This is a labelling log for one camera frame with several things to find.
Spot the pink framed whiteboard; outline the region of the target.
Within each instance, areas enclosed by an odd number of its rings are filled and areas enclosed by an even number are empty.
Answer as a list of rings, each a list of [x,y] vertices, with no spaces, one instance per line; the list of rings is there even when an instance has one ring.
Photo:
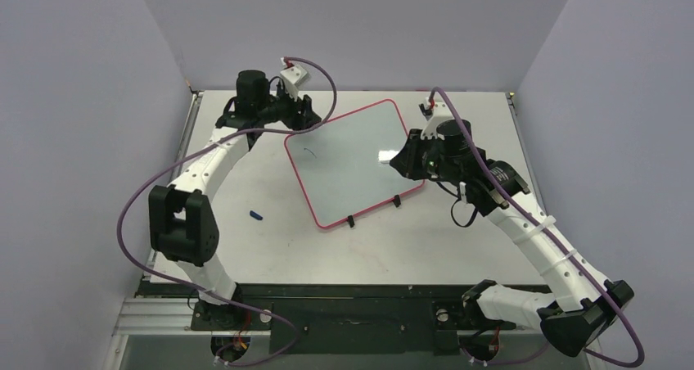
[[[309,211],[332,229],[418,191],[424,181],[381,164],[380,150],[400,151],[408,131],[395,101],[384,99],[328,120],[310,133],[289,135],[284,147]]]

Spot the blue marker cap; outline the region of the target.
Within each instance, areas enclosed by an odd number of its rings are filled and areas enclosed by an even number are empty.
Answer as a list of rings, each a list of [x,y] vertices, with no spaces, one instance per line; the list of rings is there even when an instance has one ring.
[[[250,215],[250,217],[252,217],[253,219],[256,219],[258,221],[262,221],[264,219],[264,217],[262,215],[258,214],[257,212],[255,212],[253,210],[249,211],[249,215]]]

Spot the white blue whiteboard marker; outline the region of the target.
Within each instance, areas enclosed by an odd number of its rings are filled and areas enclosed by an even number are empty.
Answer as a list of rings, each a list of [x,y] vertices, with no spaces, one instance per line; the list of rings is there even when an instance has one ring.
[[[397,150],[380,150],[377,157],[381,164],[389,164],[398,154]]]

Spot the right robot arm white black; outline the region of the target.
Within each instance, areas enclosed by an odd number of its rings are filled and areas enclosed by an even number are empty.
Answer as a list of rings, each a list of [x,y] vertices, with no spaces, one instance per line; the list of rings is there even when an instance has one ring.
[[[626,281],[597,271],[568,242],[511,165],[471,147],[455,120],[439,124],[432,136],[410,129],[390,167],[411,180],[461,186],[464,201],[504,232],[547,284],[547,294],[493,280],[473,286],[461,306],[473,327],[503,321],[539,330],[556,350],[575,357],[634,298]]]

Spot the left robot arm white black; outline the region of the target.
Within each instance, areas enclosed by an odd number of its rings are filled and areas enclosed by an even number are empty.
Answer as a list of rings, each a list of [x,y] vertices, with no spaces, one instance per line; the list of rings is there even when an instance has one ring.
[[[219,227],[212,200],[233,166],[259,139],[258,128],[276,122],[290,130],[320,123],[309,96],[299,95],[309,79],[301,65],[289,65],[275,76],[277,87],[260,70],[237,76],[237,94],[214,123],[207,152],[192,161],[168,186],[155,186],[148,196],[151,246],[174,262],[196,285],[197,313],[225,329],[243,322],[247,312],[241,290],[216,255]]]

